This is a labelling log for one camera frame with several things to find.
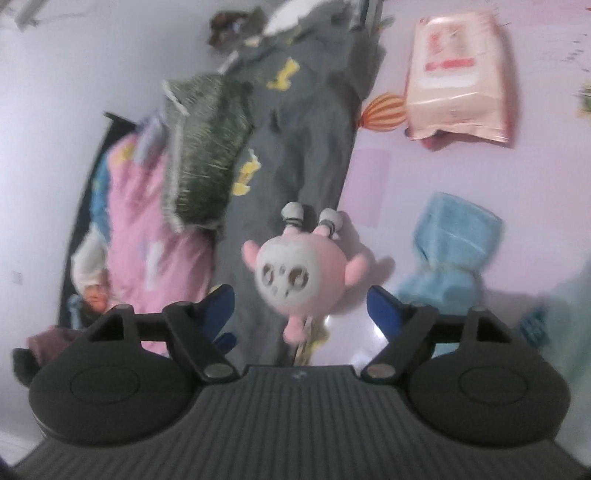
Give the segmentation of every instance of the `metal screw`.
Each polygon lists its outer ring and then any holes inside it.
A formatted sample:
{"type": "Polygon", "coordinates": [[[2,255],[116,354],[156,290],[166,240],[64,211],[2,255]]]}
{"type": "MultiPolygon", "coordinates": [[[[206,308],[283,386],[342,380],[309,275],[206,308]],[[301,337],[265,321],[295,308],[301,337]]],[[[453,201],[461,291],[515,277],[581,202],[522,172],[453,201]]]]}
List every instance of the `metal screw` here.
{"type": "Polygon", "coordinates": [[[388,364],[375,364],[368,367],[368,374],[371,378],[384,380],[396,375],[396,369],[388,364]]]}
{"type": "Polygon", "coordinates": [[[205,367],[203,371],[209,378],[226,378],[234,373],[230,365],[211,364],[205,367]]]}

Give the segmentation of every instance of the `black bed frame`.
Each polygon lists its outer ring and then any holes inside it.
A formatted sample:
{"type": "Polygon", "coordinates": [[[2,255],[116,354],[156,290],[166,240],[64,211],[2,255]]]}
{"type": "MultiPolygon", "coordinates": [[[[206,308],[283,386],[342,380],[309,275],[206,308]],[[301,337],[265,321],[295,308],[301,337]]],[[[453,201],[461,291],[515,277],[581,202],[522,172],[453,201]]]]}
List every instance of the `black bed frame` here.
{"type": "Polygon", "coordinates": [[[86,187],[84,195],[80,201],[78,207],[78,213],[76,214],[76,220],[74,222],[74,228],[72,230],[72,237],[70,238],[70,245],[68,246],[68,252],[66,256],[66,267],[63,273],[63,282],[61,287],[61,299],[60,299],[60,312],[57,318],[57,324],[60,327],[70,328],[72,323],[70,321],[70,310],[68,309],[68,299],[71,295],[76,293],[74,285],[72,285],[72,279],[70,278],[70,267],[71,257],[82,242],[88,228],[90,226],[90,197],[92,195],[92,179],[95,176],[96,169],[99,165],[100,159],[121,138],[131,133],[135,129],[135,123],[114,115],[113,113],[105,113],[105,116],[111,120],[103,142],[96,153],[95,160],[92,165],[92,170],[89,174],[88,180],[86,181],[86,187]]]}

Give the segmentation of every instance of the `brown fabric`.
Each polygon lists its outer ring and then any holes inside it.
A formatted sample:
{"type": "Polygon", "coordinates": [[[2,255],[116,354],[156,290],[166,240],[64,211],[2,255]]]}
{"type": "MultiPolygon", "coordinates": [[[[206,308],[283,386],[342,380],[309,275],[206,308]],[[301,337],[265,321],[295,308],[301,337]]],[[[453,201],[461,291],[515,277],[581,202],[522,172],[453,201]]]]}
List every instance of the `brown fabric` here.
{"type": "Polygon", "coordinates": [[[82,336],[80,330],[55,327],[46,332],[29,337],[27,346],[33,352],[39,366],[44,367],[82,336]]]}

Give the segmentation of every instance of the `orange balloon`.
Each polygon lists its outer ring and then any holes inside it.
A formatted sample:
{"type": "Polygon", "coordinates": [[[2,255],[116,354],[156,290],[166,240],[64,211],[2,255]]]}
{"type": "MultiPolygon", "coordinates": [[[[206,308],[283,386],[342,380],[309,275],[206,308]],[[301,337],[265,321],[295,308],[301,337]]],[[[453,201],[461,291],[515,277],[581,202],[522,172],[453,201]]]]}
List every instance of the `orange balloon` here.
{"type": "Polygon", "coordinates": [[[376,132],[388,132],[405,120],[404,97],[384,93],[369,103],[359,119],[359,126],[376,132]]]}

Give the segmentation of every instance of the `plush toy face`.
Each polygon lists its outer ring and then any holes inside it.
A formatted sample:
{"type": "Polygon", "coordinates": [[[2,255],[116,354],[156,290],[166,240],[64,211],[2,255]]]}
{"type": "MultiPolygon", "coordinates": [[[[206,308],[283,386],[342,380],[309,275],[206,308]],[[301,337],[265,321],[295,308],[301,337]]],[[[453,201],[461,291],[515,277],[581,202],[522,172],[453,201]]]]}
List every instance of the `plush toy face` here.
{"type": "Polygon", "coordinates": [[[256,257],[255,282],[261,296],[279,312],[309,304],[320,291],[317,252],[299,235],[269,240],[256,257]]]}

